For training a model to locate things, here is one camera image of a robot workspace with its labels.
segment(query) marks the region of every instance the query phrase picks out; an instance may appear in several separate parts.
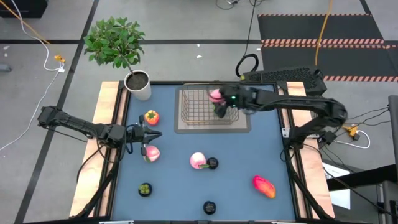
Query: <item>yellow cable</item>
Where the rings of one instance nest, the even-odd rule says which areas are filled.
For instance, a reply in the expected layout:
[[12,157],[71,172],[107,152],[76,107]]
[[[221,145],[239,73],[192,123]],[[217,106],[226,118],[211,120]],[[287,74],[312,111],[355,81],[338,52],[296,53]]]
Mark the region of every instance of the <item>yellow cable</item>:
[[25,21],[23,21],[12,9],[10,9],[6,3],[4,3],[2,0],[0,0],[0,3],[8,10],[10,11],[16,18],[18,18],[21,22],[24,23],[25,26],[27,26],[34,34],[36,34],[36,36],[42,40],[43,42],[45,42],[46,44],[50,44],[50,42],[46,41],[40,34],[38,34],[33,28],[31,28],[31,26],[29,24],[27,24]]
[[333,6],[333,0],[329,0],[328,12],[326,13],[325,20],[323,21],[323,26],[322,26],[321,33],[319,34],[319,38],[318,38],[318,42],[317,42],[317,50],[315,51],[315,65],[318,65],[318,52],[319,52],[319,48],[321,46],[322,35],[323,35],[323,31],[325,30],[326,22],[328,21],[332,6]]

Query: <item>pink peach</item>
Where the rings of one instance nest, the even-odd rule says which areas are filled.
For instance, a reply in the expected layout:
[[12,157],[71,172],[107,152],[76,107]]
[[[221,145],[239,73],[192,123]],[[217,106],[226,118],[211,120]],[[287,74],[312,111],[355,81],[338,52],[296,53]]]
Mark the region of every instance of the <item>pink peach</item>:
[[147,146],[145,150],[147,155],[144,156],[144,160],[147,162],[154,162],[160,156],[160,151],[155,146]]
[[206,165],[206,157],[201,152],[195,152],[190,159],[191,166],[195,169],[202,169],[201,165]]
[[210,100],[211,100],[213,103],[222,103],[222,102],[224,102],[224,99],[223,99],[223,97],[221,96],[221,93],[220,93],[219,89],[213,90],[213,91],[210,93]]

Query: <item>blue table surface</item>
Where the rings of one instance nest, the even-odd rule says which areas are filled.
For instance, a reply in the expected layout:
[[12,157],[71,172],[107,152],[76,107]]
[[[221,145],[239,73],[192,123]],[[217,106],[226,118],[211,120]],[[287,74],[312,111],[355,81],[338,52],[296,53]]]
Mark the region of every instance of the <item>blue table surface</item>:
[[[286,164],[279,159],[282,136],[276,110],[252,115],[250,133],[176,134],[174,109],[176,88],[152,85],[152,96],[139,101],[133,96],[127,124],[140,114],[156,110],[160,122],[151,127],[163,136],[151,142],[160,150],[153,163],[144,161],[140,144],[125,154],[118,174],[112,220],[294,220]],[[258,86],[273,90],[272,86]],[[215,157],[216,170],[196,170],[190,156],[202,152]],[[255,175],[273,183],[276,197],[267,198],[252,186]],[[138,194],[140,184],[153,186],[149,197]],[[203,211],[206,201],[216,203],[216,213]]]

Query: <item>black floor mat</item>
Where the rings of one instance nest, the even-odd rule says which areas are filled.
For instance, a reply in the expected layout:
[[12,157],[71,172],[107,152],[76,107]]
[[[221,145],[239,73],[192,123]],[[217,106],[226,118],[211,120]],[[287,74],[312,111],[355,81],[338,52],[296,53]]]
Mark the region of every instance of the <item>black floor mat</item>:
[[[324,18],[324,14],[260,14],[261,39],[317,39]],[[323,38],[382,39],[382,35],[372,15],[332,14]]]
[[[374,81],[377,79],[379,79],[378,81],[382,79],[388,81],[392,80],[390,77],[396,75],[394,64],[391,62],[386,49],[387,47],[391,48],[390,45],[323,46],[319,50],[318,68],[326,76],[326,79],[337,76],[352,76],[370,77],[367,78],[369,81],[372,77],[374,77]],[[261,52],[265,70],[313,65],[315,63],[315,45],[310,45],[310,47],[263,47]]]

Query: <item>wire basket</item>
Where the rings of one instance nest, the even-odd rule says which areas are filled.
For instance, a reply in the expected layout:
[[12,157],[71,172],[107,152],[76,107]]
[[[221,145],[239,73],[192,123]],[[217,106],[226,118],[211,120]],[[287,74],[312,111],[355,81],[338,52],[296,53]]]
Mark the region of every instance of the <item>wire basket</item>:
[[181,119],[188,125],[232,124],[239,119],[237,108],[228,108],[224,118],[214,113],[208,94],[218,89],[213,83],[190,83],[182,86]]

